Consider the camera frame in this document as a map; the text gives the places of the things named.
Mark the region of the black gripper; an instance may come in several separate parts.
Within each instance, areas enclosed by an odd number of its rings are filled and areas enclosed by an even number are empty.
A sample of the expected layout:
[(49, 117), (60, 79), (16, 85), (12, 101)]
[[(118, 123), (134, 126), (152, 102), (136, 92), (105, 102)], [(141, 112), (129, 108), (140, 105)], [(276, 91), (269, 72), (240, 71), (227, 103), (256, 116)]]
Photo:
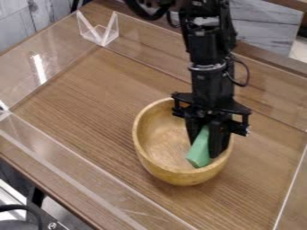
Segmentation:
[(237, 82), (227, 67), (189, 67), (192, 91), (172, 93), (172, 114), (185, 121), (189, 143), (195, 142), (203, 126), (208, 127), (208, 152), (216, 158), (228, 148), (231, 133), (247, 136), (251, 109), (233, 100)]

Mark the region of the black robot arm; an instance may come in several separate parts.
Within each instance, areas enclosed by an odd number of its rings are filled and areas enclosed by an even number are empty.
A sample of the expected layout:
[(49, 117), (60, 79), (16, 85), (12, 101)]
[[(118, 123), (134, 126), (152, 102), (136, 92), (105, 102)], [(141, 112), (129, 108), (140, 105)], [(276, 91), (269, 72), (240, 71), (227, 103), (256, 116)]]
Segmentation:
[(231, 135), (248, 134), (252, 111), (233, 100), (233, 88), (247, 83), (235, 80), (231, 54), (236, 46), (236, 30), (231, 20), (229, 0), (124, 0), (133, 13), (148, 21), (169, 18), (169, 26), (181, 29), (185, 52), (189, 54), (192, 91), (173, 93), (172, 114), (185, 121), (189, 141), (200, 129), (208, 129), (208, 154), (217, 157), (228, 148)]

